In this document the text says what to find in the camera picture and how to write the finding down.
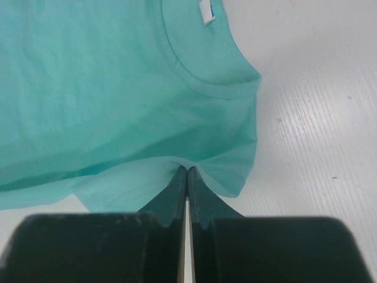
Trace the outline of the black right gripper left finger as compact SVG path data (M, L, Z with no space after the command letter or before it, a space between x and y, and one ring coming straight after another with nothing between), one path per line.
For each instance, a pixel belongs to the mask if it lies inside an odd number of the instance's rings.
M187 171L134 213L27 216L1 255L2 282L183 282Z

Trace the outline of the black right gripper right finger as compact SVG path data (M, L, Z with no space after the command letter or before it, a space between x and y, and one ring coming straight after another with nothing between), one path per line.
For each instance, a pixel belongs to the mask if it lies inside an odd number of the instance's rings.
M350 230L324 216L245 217L187 173L196 282L370 282Z

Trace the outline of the teal t shirt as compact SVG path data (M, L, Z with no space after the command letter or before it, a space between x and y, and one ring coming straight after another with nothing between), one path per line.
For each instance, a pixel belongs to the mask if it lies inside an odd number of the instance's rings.
M235 198L259 84L222 1L2 1L1 209L137 210L179 167Z

